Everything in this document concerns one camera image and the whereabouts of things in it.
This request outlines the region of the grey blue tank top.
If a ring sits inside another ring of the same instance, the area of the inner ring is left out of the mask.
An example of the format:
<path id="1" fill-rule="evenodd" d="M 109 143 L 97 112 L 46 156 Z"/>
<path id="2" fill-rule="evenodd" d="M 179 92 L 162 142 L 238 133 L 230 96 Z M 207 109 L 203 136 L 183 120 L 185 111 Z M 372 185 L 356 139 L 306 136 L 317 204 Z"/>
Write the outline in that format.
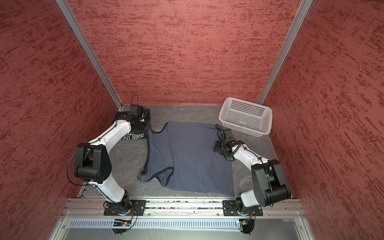
<path id="1" fill-rule="evenodd" d="M 148 154 L 139 181 L 156 179 L 173 191 L 234 196 L 232 163 L 214 152 L 218 141 L 214 125 L 168 122 L 145 137 Z"/>

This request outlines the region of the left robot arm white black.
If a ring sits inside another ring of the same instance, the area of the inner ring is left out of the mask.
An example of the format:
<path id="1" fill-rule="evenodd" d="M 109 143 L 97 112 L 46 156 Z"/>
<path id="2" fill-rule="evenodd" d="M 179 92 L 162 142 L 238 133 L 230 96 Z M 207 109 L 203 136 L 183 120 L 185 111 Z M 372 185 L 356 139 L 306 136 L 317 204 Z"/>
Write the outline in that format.
<path id="1" fill-rule="evenodd" d="M 95 139 L 78 144 L 73 154 L 74 176 L 97 189 L 104 197 L 106 210 L 116 215 L 134 215 L 128 192 L 112 176 L 111 149 L 127 134 L 143 135 L 151 129 L 150 115 L 141 117 L 118 112 L 112 125 Z"/>

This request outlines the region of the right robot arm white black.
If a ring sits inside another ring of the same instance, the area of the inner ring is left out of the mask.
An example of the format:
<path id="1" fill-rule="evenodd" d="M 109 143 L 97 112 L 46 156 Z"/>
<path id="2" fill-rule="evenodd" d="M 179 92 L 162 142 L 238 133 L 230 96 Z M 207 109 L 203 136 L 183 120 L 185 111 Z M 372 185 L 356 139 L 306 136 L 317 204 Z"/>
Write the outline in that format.
<path id="1" fill-rule="evenodd" d="M 240 216 L 260 215 L 261 208 L 287 200 L 291 197 L 291 189 L 280 162 L 268 160 L 250 150 L 242 141 L 224 143 L 216 141 L 214 152 L 227 160 L 238 160 L 252 174 L 252 189 L 238 194 L 230 207 L 224 204 L 225 210 L 236 211 Z"/>

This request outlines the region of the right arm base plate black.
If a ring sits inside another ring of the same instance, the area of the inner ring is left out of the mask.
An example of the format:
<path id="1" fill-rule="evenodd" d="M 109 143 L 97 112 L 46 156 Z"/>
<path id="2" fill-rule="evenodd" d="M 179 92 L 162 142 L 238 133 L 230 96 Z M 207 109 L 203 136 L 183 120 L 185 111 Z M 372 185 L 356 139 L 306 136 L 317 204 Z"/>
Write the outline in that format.
<path id="1" fill-rule="evenodd" d="M 224 216 L 241 216 L 241 217 L 261 217 L 263 216 L 262 207 L 259 205 L 245 207 L 240 199 L 224 200 L 223 213 Z"/>

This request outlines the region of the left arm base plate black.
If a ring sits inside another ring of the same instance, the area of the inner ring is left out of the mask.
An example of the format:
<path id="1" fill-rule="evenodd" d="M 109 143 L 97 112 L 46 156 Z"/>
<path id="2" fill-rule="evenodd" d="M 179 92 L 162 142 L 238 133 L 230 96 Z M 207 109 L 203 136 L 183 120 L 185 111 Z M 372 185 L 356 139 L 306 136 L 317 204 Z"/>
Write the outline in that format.
<path id="1" fill-rule="evenodd" d="M 131 207 L 130 210 L 128 211 L 127 215 L 121 215 L 122 211 L 115 210 L 114 207 L 111 207 L 111 205 L 105 201 L 104 203 L 104 216 L 118 216 L 118 217 L 129 217 L 132 214 L 134 216 L 143 216 L 144 211 L 146 208 L 146 200 L 131 200 Z"/>

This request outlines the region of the navy tank top red trim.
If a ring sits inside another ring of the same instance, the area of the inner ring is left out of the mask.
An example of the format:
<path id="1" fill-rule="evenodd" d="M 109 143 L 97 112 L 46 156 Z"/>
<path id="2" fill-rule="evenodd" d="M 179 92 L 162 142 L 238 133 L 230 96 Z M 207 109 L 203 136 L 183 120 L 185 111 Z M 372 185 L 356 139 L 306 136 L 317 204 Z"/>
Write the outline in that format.
<path id="1" fill-rule="evenodd" d="M 131 124 L 131 120 L 132 119 L 135 119 L 137 117 L 134 117 L 134 116 L 131 116 L 129 115 L 129 112 L 116 112 L 115 114 L 115 117 L 114 117 L 114 121 L 117 121 L 117 120 L 126 120 L 127 122 L 129 122 Z M 146 109 L 144 108 L 144 112 L 143 112 L 143 116 L 141 118 L 137 118 L 141 121 L 143 121 L 143 119 L 146 119 L 146 118 L 151 118 L 151 115 L 150 115 L 150 110 L 149 109 Z M 145 138 L 145 133 L 142 133 L 142 134 L 134 134 L 132 133 L 131 131 L 129 133 L 126 133 L 122 138 L 121 140 L 138 140 L 138 139 L 143 139 Z"/>

